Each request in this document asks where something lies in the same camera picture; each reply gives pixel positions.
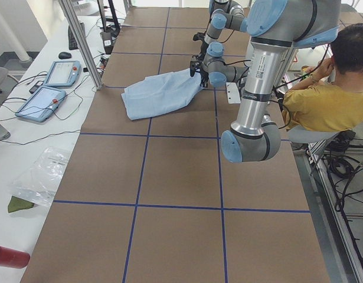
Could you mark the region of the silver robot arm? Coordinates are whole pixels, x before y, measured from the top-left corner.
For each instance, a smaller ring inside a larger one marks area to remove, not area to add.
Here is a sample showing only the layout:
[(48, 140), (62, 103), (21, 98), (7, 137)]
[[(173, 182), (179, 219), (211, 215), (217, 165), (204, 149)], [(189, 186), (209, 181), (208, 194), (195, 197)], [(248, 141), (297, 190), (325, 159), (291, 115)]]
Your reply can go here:
[[(339, 1), (256, 1), (248, 15), (235, 1), (211, 1), (210, 23), (202, 37), (197, 66), (202, 84), (222, 87), (236, 82), (241, 97), (238, 116), (221, 136), (225, 158), (234, 163), (271, 159), (281, 137), (266, 111), (280, 75), (284, 53), (317, 47), (338, 34)], [(223, 61), (219, 36), (223, 29), (246, 32), (253, 47), (251, 66), (238, 68)]]
[(217, 42), (223, 29), (247, 32), (247, 18), (243, 7), (236, 1), (210, 1), (210, 20), (205, 32), (194, 35), (194, 41), (201, 41), (199, 60), (203, 60), (210, 43)]

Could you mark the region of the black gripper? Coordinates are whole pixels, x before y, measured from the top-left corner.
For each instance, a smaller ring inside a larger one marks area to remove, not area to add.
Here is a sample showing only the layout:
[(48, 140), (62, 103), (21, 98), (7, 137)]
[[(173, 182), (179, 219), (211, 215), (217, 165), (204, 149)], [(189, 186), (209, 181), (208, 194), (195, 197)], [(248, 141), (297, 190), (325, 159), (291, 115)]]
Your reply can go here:
[(204, 59), (205, 58), (208, 46), (209, 46), (209, 44), (207, 44), (205, 41), (202, 42), (201, 48), (200, 48), (200, 53), (198, 55), (199, 59)]
[(208, 81), (209, 81), (208, 72), (206, 72), (205, 70), (200, 68), (199, 74), (201, 76), (200, 86), (201, 87), (208, 87)]

